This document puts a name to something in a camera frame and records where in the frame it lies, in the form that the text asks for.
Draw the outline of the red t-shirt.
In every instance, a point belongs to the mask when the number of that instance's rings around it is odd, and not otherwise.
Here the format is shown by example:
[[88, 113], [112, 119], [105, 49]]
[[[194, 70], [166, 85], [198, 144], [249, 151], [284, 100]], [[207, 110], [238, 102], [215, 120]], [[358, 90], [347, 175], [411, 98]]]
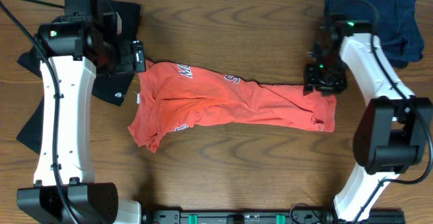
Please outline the red t-shirt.
[[305, 131], [335, 129], [336, 97], [301, 85], [262, 85], [238, 76], [172, 62], [146, 61], [128, 127], [135, 143], [156, 152], [170, 132], [194, 126], [273, 125]]

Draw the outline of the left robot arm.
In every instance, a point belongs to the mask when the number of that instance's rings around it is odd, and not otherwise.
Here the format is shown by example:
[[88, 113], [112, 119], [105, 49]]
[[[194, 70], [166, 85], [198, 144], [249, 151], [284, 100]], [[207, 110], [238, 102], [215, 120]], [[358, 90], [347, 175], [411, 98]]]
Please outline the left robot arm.
[[17, 205], [39, 223], [142, 223], [142, 206], [96, 183], [89, 116], [93, 84], [144, 72], [141, 41], [121, 38], [117, 12], [103, 0], [65, 0], [58, 22], [42, 24], [32, 42], [44, 86], [41, 153], [33, 185], [17, 191]]

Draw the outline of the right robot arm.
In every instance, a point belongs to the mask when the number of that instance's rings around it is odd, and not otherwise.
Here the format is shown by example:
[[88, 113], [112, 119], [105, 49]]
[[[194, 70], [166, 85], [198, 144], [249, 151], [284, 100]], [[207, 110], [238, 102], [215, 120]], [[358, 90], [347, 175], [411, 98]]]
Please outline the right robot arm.
[[374, 202], [391, 183], [415, 185], [432, 170], [429, 162], [417, 179], [399, 178], [432, 150], [432, 102], [405, 86], [374, 29], [367, 20], [327, 14], [310, 52], [315, 63], [304, 69], [305, 95], [342, 93], [350, 70], [366, 105], [352, 141], [355, 167], [324, 223], [404, 223], [400, 212], [373, 211]]

